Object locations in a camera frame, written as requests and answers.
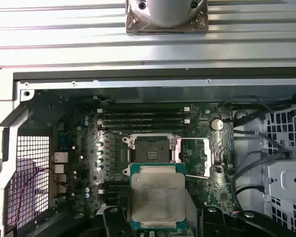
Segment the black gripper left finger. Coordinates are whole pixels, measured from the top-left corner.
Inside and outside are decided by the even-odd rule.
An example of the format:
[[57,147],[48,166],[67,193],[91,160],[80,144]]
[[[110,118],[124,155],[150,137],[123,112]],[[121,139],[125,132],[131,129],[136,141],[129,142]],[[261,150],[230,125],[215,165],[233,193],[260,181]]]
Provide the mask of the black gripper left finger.
[[66,215],[54,222],[40,224],[28,237],[129,237],[130,224],[122,209],[108,207],[92,218]]

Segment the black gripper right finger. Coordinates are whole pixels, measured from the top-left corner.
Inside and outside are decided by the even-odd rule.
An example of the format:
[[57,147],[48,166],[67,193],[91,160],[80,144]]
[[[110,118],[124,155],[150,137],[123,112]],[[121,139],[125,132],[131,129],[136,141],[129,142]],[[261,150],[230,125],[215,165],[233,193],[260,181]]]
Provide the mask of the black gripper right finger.
[[240,211],[234,217],[208,206],[202,210],[203,237],[289,237],[290,230],[255,211]]

